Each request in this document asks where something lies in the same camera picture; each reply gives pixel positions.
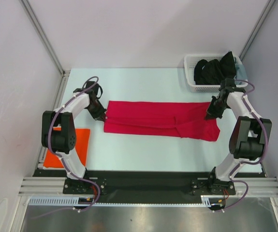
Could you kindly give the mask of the red t shirt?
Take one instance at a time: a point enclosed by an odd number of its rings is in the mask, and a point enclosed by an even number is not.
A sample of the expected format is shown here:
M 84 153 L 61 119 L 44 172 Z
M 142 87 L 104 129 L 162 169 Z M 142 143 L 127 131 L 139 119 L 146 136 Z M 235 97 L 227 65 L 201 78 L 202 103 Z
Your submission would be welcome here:
M 205 120 L 208 102 L 110 101 L 104 132 L 217 141 L 216 120 Z

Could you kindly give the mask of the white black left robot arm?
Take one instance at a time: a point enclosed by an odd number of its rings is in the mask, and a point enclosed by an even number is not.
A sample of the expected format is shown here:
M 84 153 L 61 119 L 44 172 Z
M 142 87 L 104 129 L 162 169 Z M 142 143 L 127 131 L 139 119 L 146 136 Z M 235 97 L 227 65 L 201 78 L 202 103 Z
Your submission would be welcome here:
M 88 110 L 95 121 L 105 121 L 106 109 L 100 103 L 103 94 L 98 77 L 88 79 L 81 88 L 73 91 L 66 103 L 42 115 L 42 146 L 55 155 L 66 170 L 67 177 L 74 179 L 74 188 L 80 193 L 90 190 L 91 181 L 84 177 L 85 165 L 77 154 L 74 120 Z

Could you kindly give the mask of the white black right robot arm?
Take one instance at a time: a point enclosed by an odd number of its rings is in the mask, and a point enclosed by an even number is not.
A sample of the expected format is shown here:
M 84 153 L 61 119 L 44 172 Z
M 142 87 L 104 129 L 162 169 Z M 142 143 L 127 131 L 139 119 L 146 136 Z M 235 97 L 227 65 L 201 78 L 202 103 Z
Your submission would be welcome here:
M 229 139 L 229 154 L 209 174 L 207 189 L 220 195 L 234 187 L 234 177 L 245 165 L 263 161 L 272 129 L 272 122 L 260 116 L 248 100 L 248 91 L 237 87 L 234 79 L 227 78 L 220 84 L 219 94 L 212 97 L 205 120 L 222 118 L 231 109 L 236 118 Z

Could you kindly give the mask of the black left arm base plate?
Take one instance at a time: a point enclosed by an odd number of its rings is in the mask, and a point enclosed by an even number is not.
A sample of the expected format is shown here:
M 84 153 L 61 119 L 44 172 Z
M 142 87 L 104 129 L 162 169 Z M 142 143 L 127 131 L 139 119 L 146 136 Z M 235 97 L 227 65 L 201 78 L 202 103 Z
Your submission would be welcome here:
M 106 187 L 106 179 L 91 179 L 92 182 L 96 183 L 100 188 L 100 193 Z M 89 182 L 74 180 L 70 178 L 66 178 L 63 186 L 63 194 L 68 195 L 86 195 L 86 194 L 98 194 L 97 187 Z

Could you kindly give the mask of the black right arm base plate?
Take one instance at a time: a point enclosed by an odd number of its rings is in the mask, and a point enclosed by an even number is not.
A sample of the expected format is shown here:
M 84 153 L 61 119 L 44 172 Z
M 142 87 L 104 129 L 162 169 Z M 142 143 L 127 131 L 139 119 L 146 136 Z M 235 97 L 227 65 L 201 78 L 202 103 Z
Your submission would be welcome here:
M 220 181 L 217 179 L 194 179 L 190 182 L 193 195 L 235 195 L 233 182 Z

